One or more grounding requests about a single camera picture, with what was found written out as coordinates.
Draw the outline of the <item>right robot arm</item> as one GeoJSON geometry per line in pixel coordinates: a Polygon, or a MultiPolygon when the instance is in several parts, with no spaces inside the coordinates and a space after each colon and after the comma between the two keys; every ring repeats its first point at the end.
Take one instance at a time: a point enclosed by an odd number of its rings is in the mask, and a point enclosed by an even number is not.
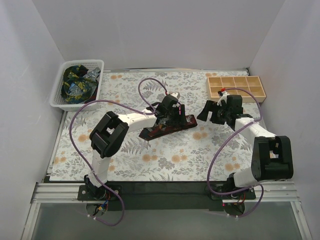
{"type": "Polygon", "coordinates": [[[290,139],[269,132],[259,124],[258,118],[245,114],[240,95],[230,95],[227,91],[219,94],[218,101],[206,101],[197,119],[228,125],[233,130],[228,140],[241,134],[251,144],[252,156],[250,167],[232,173],[221,186],[214,186],[208,178],[208,190],[216,196],[237,199],[261,182],[291,179],[294,167],[290,139]]]}

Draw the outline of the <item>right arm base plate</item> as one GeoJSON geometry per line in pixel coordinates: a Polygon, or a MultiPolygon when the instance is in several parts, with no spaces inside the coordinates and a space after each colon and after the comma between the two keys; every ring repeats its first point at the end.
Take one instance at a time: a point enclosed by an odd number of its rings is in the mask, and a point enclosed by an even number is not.
{"type": "Polygon", "coordinates": [[[239,187],[232,188],[222,183],[211,184],[210,187],[215,192],[219,193],[219,194],[213,193],[212,191],[209,190],[207,186],[204,188],[205,192],[208,193],[213,200],[221,199],[221,200],[242,201],[242,200],[256,199],[256,194],[253,189],[246,189],[241,192],[236,192],[228,195],[221,195],[221,193],[237,191],[237,190],[240,190],[240,188],[239,187]]]}

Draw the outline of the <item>dark red patterned tie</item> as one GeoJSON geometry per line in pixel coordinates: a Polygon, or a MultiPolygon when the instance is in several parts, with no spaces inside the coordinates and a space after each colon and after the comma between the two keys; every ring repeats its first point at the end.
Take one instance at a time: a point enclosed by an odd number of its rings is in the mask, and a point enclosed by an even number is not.
{"type": "Polygon", "coordinates": [[[180,132],[180,131],[194,128],[198,125],[196,118],[193,114],[186,115],[185,119],[186,119],[185,123],[177,123],[174,125],[160,124],[154,127],[144,128],[140,132],[139,137],[143,140],[151,141],[151,140],[163,137],[165,135],[169,135],[175,132],[180,132]]]}

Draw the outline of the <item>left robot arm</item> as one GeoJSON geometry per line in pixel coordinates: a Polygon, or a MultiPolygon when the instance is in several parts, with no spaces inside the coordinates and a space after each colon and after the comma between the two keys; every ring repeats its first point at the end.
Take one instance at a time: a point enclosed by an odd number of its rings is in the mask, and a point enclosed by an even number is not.
{"type": "Polygon", "coordinates": [[[162,102],[154,103],[142,113],[115,114],[107,112],[90,134],[92,171],[84,177],[86,189],[95,200],[106,196],[108,169],[113,155],[122,146],[126,135],[141,130],[139,137],[150,141],[178,132],[187,126],[185,105],[178,94],[168,94],[162,102]]]}

